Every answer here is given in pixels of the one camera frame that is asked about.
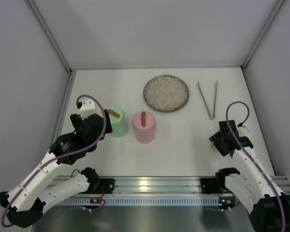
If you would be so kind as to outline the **pink round lid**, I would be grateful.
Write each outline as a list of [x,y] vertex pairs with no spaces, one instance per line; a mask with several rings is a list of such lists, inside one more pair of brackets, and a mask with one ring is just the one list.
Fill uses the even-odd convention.
[[155,128],[156,120],[149,111],[139,111],[132,118],[133,128],[137,131],[145,132]]

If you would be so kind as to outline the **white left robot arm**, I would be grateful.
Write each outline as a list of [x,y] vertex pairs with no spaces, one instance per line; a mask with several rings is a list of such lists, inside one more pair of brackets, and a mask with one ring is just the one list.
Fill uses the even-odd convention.
[[74,131],[59,136],[43,160],[17,187],[0,193],[0,205],[5,209],[2,217],[7,218],[11,226],[29,227],[59,202],[75,194],[95,193],[101,186],[95,169],[87,167],[75,177],[49,187],[60,172],[93,152],[97,142],[113,131],[107,110],[104,117],[93,114],[82,119],[72,114],[70,120]]

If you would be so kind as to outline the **green round lid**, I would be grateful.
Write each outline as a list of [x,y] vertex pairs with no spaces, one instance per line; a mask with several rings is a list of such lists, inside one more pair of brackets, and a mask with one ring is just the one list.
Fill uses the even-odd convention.
[[107,110],[112,126],[119,125],[124,121],[125,113],[120,106],[110,106]]

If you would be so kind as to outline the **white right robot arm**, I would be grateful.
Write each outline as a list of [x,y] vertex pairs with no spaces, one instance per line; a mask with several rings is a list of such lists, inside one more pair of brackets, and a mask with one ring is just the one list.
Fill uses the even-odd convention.
[[235,121],[220,121],[209,138],[216,150],[229,155],[233,167],[215,174],[215,188],[232,192],[249,214],[256,232],[290,232],[290,194],[286,194],[265,171],[252,142],[240,136]]

